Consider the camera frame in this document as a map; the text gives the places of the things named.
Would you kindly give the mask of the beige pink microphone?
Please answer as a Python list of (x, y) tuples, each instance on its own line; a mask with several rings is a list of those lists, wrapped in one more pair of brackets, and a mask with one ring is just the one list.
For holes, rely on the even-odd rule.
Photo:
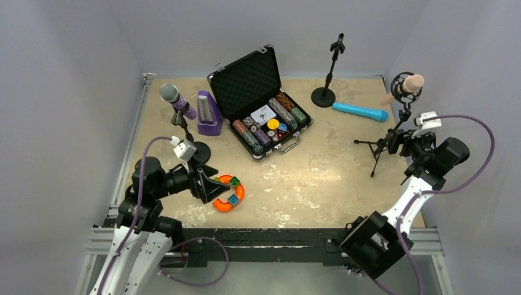
[(408, 106), (420, 95), (425, 84), (425, 78), (420, 74), (411, 72), (399, 73), (391, 81), (390, 92), (380, 101), (381, 106), (386, 106), (394, 101)]

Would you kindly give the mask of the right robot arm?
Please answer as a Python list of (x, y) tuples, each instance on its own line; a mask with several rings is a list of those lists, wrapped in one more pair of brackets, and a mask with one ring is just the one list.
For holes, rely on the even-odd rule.
[(458, 138), (448, 137), (437, 145), (433, 132), (415, 136), (411, 130), (398, 130), (388, 147), (392, 153), (401, 148), (400, 156), (413, 160), (404, 172), (400, 196), (388, 211), (375, 211), (347, 224), (347, 236), (339, 245), (372, 279), (384, 274), (412, 249), (409, 234), (416, 215), (443, 188), (445, 175), (470, 156), (469, 148)]

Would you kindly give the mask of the purple glitter microphone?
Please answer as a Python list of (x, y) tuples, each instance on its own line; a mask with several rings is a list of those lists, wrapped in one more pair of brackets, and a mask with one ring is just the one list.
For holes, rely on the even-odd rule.
[(195, 109), (180, 94), (178, 88), (173, 84), (163, 84), (159, 90), (159, 95), (163, 101), (180, 112), (184, 117), (194, 120), (197, 117)]

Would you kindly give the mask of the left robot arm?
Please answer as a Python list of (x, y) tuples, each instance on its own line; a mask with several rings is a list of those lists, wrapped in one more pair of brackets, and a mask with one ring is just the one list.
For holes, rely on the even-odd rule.
[(216, 174), (215, 168), (202, 163), (165, 171), (155, 157), (137, 161), (132, 184), (118, 208), (109, 253), (91, 294), (144, 294), (165, 254), (186, 244), (182, 222), (162, 216), (160, 200), (189, 190), (203, 203), (212, 201), (231, 188), (214, 180)]

